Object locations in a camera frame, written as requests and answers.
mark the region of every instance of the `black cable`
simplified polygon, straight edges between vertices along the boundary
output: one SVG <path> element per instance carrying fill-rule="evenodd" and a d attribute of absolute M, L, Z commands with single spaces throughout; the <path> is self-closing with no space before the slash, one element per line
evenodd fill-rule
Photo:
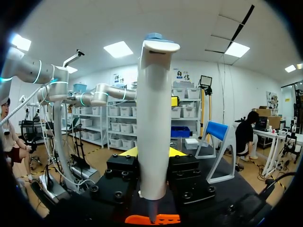
<path fill-rule="evenodd" d="M 268 187 L 265 188 L 265 190 L 263 191 L 263 193 L 265 193 L 268 189 L 270 189 L 275 183 L 277 183 L 282 178 L 287 177 L 287 176 L 294 176 L 294 175 L 295 175 L 295 172 L 290 172 L 290 173 L 286 173 L 286 174 L 278 177 L 277 179 L 274 180 L 274 182 L 270 186 L 268 186 Z"/>

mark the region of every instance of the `laptop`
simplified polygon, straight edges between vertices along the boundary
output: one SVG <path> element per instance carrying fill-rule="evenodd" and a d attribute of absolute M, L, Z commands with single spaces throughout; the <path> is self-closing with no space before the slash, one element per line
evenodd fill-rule
<path fill-rule="evenodd" d="M 254 129 L 259 131 L 267 131 L 266 125 L 267 117 L 259 117 L 259 120 L 256 122 L 256 126 L 254 127 Z"/>
<path fill-rule="evenodd" d="M 75 117 L 74 120 L 72 121 L 72 124 L 68 124 L 67 127 L 61 128 L 61 131 L 70 131 L 70 130 L 72 130 L 73 126 L 74 126 L 74 128 L 76 127 L 76 124 L 77 124 L 79 119 L 80 119 L 80 117 Z"/>

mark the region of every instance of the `office chair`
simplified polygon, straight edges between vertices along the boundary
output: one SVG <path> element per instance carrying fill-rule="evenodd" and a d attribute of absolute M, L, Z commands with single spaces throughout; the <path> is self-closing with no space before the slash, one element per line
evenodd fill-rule
<path fill-rule="evenodd" d="M 21 136 L 19 136 L 19 138 L 23 139 L 26 145 L 32 147 L 29 154 L 33 154 L 37 149 L 36 142 L 43 139 L 43 134 L 36 131 L 33 121 L 24 120 L 21 122 Z M 39 165 L 42 165 L 38 156 L 30 156 L 30 165 L 32 164 L 32 161 L 36 161 Z"/>

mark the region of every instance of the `man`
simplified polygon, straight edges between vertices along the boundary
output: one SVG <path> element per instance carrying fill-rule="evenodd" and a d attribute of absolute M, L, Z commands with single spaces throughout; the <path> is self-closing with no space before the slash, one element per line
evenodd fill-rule
<path fill-rule="evenodd" d="M 247 120 L 241 122 L 236 130 L 237 154 L 245 156 L 245 161 L 258 158 L 256 155 L 258 136 L 254 135 L 251 126 L 258 120 L 259 114 L 255 111 L 251 111 L 247 116 Z"/>
<path fill-rule="evenodd" d="M 9 114 L 10 99 L 7 100 L 5 104 L 1 106 L 1 120 L 3 120 Z M 30 172 L 30 156 L 31 146 L 24 144 L 23 140 L 20 139 L 15 133 L 13 125 L 6 121 L 2 126 L 1 140 L 3 144 L 4 156 L 10 167 L 13 167 L 14 162 L 21 163 L 24 159 L 25 169 L 27 171 L 27 176 L 29 182 L 33 180 Z"/>

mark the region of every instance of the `white tube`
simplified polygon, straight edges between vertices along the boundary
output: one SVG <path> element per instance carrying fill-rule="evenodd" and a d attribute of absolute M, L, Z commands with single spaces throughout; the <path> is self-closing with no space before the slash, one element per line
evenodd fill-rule
<path fill-rule="evenodd" d="M 175 43 L 145 40 L 139 64 L 137 138 L 141 195 L 161 199 L 166 192 L 171 126 L 172 53 Z"/>

